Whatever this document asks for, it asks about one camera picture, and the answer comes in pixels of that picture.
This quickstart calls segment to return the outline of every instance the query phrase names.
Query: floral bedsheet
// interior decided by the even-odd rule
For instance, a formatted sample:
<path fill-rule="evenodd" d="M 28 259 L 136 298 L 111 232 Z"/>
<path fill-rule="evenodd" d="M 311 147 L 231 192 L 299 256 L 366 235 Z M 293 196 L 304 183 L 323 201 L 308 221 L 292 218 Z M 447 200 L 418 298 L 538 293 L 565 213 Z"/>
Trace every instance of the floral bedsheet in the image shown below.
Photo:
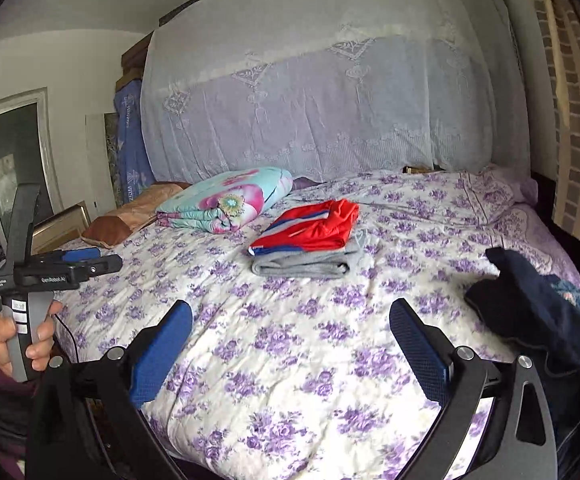
<path fill-rule="evenodd" d="M 511 360 L 463 299 L 497 273 L 484 250 L 513 248 L 580 286 L 528 205 L 535 192 L 502 170 L 356 174 L 293 192 L 237 232 L 149 226 L 116 251 L 120 272 L 57 299 L 81 360 L 128 345 L 176 299 L 192 306 L 185 350 L 142 408 L 175 455 L 230 479 L 392 480 L 439 411 L 390 333 L 392 301 L 406 298 L 455 345 Z M 332 281 L 250 272 L 247 246 L 275 217 L 330 198 L 360 204 L 368 236 L 355 272 Z M 482 401 L 449 478 L 467 468 L 488 409 Z"/>

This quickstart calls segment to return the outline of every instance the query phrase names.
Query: gray folded clothing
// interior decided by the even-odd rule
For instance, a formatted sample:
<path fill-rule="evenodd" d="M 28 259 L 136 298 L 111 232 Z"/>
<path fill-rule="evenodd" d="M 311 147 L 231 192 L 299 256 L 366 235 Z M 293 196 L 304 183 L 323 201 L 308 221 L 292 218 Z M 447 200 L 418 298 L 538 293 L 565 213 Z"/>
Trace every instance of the gray folded clothing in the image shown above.
<path fill-rule="evenodd" d="M 365 231 L 350 235 L 342 249 L 334 251 L 275 251 L 255 256 L 252 272 L 282 278 L 343 278 L 355 270 L 365 241 Z"/>

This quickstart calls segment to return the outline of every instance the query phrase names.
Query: human hand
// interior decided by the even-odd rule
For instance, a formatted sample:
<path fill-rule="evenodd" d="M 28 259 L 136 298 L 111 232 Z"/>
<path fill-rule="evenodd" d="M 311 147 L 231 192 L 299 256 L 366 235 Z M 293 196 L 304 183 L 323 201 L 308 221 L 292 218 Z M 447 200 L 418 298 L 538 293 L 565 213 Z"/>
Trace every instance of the human hand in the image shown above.
<path fill-rule="evenodd" d="M 54 322 L 50 315 L 57 314 L 63 308 L 58 301 L 53 301 L 49 313 L 38 329 L 39 341 L 29 345 L 25 350 L 25 355 L 32 359 L 32 368 L 42 372 L 47 368 L 50 361 L 50 351 L 54 345 Z M 0 369 L 8 377 L 12 376 L 12 362 L 10 361 L 9 351 L 7 351 L 7 341 L 16 335 L 16 325 L 14 320 L 9 317 L 3 317 L 0 313 Z"/>

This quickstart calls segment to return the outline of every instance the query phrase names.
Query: metal screw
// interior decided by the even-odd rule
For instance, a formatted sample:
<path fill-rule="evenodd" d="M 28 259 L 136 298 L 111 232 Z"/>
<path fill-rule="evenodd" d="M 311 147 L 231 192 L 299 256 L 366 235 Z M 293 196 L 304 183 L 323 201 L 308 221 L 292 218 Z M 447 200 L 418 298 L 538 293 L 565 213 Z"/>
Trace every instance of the metal screw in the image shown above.
<path fill-rule="evenodd" d="M 527 355 L 519 355 L 517 361 L 523 368 L 532 368 L 532 360 Z"/>
<path fill-rule="evenodd" d="M 107 351 L 107 358 L 110 361 L 118 361 L 125 354 L 125 350 L 120 346 L 115 346 Z"/>
<path fill-rule="evenodd" d="M 464 361 L 469 361 L 474 358 L 472 348 L 468 348 L 467 346 L 459 346 L 459 348 L 456 349 L 456 354 Z"/>
<path fill-rule="evenodd" d="M 60 355 L 55 355 L 52 359 L 50 359 L 50 368 L 58 368 L 63 364 L 63 357 Z"/>

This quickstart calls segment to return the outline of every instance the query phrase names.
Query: brown pillow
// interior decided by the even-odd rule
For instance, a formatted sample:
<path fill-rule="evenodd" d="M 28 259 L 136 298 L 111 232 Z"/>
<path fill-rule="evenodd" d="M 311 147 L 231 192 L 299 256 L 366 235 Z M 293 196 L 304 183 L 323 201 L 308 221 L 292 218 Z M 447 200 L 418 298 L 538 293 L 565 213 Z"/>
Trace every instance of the brown pillow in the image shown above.
<path fill-rule="evenodd" d="M 152 184 L 135 200 L 94 220 L 83 231 L 81 239 L 90 245 L 111 249 L 151 224 L 157 218 L 157 207 L 189 186 L 185 182 Z"/>

